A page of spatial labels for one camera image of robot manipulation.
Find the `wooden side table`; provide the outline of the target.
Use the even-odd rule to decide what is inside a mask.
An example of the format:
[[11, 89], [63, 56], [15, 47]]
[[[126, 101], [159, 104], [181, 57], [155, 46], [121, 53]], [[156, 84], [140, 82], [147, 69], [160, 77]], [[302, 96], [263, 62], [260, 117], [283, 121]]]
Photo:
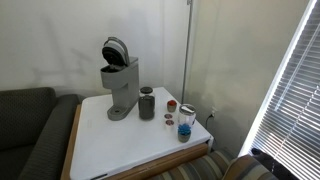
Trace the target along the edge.
[[[66, 159], [64, 162], [64, 167], [61, 174], [61, 180], [71, 180], [70, 179], [70, 169], [73, 158], [75, 140], [78, 130], [79, 117], [81, 112], [81, 105], [79, 105], [76, 109], [75, 114], [75, 122], [72, 127], [72, 132], [69, 140], [68, 150]], [[207, 141], [195, 145], [193, 147], [180, 150], [178, 152], [171, 153], [161, 158], [157, 158], [155, 160], [143, 163], [141, 165], [135, 166], [129, 170], [120, 172], [116, 175], [113, 175], [108, 178], [102, 179], [91, 179], [91, 180], [126, 180], [126, 179], [143, 179], [148, 178], [153, 175], [164, 172], [170, 168], [178, 166], [182, 163], [194, 160], [198, 157], [201, 157], [207, 153], [208, 144]]]

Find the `striped sofa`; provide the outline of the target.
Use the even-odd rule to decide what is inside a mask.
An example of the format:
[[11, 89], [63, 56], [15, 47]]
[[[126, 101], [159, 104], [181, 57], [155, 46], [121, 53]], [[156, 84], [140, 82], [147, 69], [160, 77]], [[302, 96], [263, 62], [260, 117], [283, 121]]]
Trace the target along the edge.
[[278, 178], [250, 155], [232, 158], [227, 150], [216, 150], [147, 180], [278, 180]]

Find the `red-topped brown coffee pod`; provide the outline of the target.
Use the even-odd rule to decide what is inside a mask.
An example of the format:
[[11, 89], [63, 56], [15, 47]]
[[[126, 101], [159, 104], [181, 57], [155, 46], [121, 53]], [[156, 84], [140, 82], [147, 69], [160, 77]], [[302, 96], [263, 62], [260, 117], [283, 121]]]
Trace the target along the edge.
[[177, 102], [175, 100], [169, 100], [167, 102], [167, 110], [169, 112], [174, 112], [176, 110], [177, 107]]

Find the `metal pole stand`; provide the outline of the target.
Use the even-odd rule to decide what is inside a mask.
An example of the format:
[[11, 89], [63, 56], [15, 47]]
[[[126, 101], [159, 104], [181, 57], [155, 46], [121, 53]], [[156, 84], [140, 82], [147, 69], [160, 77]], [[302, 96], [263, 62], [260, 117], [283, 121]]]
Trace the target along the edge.
[[186, 37], [186, 51], [185, 51], [185, 61], [184, 61], [184, 71], [183, 71], [183, 87], [182, 87], [182, 97], [181, 103], [184, 102], [185, 92], [186, 92], [186, 79], [187, 79], [187, 69], [188, 69], [188, 54], [189, 54], [189, 46], [190, 46], [190, 31], [191, 31], [191, 23], [192, 23], [192, 11], [193, 11], [193, 0], [187, 0], [187, 6], [189, 7], [188, 11], [188, 26], [187, 26], [187, 37]]

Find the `dark grey sofa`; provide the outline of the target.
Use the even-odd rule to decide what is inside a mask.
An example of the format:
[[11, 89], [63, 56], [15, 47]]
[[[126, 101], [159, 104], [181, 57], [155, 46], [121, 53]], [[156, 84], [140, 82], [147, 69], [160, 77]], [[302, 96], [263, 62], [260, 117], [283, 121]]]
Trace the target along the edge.
[[0, 92], [0, 180], [58, 180], [78, 96], [51, 87]]

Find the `dark glass coffee jar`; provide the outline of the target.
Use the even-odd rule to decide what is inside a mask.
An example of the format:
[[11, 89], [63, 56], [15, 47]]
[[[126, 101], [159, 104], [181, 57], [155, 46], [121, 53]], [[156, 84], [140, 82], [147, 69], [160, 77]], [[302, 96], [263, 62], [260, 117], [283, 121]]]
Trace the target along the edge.
[[142, 87], [140, 89], [138, 109], [141, 119], [150, 120], [154, 117], [155, 96], [151, 87]]

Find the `white window blinds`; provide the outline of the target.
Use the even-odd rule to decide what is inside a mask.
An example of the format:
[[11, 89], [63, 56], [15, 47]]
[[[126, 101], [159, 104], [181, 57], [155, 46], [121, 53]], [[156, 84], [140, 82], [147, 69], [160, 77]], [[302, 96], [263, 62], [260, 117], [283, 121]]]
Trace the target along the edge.
[[301, 180], [320, 180], [320, 0], [311, 5], [252, 146]]

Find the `clear jar with metal lid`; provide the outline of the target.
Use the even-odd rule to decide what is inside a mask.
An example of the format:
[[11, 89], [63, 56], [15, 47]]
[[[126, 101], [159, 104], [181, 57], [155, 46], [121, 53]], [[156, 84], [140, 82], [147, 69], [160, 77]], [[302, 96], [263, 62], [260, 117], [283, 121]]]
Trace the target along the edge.
[[178, 123], [193, 126], [196, 117], [196, 109], [191, 104], [182, 104], [179, 106]]

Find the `grey coffee machine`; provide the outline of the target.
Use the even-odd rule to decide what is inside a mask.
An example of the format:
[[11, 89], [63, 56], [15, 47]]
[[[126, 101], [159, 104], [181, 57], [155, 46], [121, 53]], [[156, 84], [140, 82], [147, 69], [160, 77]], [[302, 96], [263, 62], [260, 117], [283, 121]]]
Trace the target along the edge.
[[107, 116], [112, 121], [124, 119], [139, 98], [138, 58], [128, 53], [126, 45], [116, 37], [109, 37], [102, 48], [108, 65], [100, 69], [102, 85], [110, 89], [113, 105]]

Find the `white table board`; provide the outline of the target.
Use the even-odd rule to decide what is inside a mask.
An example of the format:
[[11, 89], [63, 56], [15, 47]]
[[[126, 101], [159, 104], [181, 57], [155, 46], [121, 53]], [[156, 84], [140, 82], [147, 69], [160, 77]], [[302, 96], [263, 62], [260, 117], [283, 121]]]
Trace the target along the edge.
[[126, 118], [112, 121], [107, 110], [109, 95], [89, 97], [82, 102], [70, 169], [71, 180], [102, 179], [174, 152], [202, 144], [212, 138], [198, 122], [190, 139], [178, 140], [177, 127], [166, 124], [167, 102], [173, 96], [163, 87], [154, 90], [155, 116], [144, 121], [133, 108]]

